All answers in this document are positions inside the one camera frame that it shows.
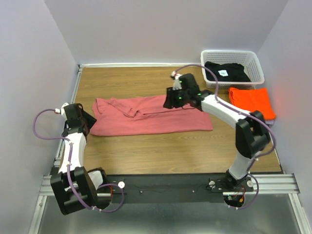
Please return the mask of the pink t shirt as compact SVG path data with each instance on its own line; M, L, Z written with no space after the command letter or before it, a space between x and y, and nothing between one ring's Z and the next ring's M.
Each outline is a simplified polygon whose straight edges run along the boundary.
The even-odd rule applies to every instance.
M101 137L211 131L210 116L189 104L163 107L165 95L125 99L97 98L93 104L96 123L91 134Z

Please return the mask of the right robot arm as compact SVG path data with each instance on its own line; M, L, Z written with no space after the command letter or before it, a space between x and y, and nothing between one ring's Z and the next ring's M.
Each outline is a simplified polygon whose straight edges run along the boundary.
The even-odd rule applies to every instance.
M225 173L223 184L227 190L237 190L246 179L256 157L271 141L263 115L259 111L249 112L235 107L211 91L200 90L192 74L172 72L171 79L173 85L166 90L164 108L180 108L189 104L234 128L237 153Z

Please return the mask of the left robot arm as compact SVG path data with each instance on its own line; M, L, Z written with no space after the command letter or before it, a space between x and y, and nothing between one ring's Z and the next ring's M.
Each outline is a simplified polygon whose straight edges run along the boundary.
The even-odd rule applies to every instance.
M50 184L63 215L98 203L98 193L108 187L102 168L87 171L83 166L87 137L96 119L84 111L80 103L65 103L58 110L65 118L61 139L65 143L62 164Z

